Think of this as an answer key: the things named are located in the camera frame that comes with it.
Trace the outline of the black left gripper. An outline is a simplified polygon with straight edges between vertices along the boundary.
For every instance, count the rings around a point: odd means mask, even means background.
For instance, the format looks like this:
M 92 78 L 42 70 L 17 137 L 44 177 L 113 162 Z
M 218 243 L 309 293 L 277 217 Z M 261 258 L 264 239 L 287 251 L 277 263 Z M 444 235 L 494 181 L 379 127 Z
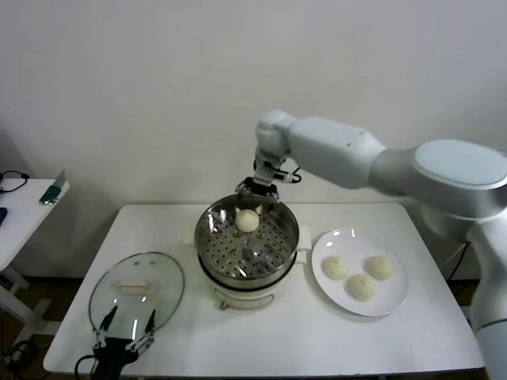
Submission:
M 124 338 L 106 338 L 106 333 L 116 312 L 117 305 L 104 316 L 99 328 L 94 330 L 96 343 L 93 346 L 93 353 L 97 360 L 97 367 L 91 375 L 93 380 L 119 379 L 123 368 L 139 358 L 138 352 L 145 352 L 154 343 L 156 310 L 152 310 L 142 336 L 139 333 L 139 319 L 134 320 L 131 333 L 132 341 Z

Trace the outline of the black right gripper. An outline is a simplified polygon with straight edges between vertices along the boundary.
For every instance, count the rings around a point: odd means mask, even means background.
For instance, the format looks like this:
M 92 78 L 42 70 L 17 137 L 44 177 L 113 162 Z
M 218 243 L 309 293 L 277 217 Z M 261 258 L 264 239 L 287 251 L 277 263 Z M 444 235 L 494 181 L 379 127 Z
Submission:
M 264 185 L 254 181 L 252 177 L 242 180 L 235 188 L 236 204 L 238 212 L 244 209 L 243 198 L 248 194 L 254 194 L 263 198 L 262 203 L 256 207 L 257 214 L 270 212 L 279 203 L 279 193 L 276 185 Z

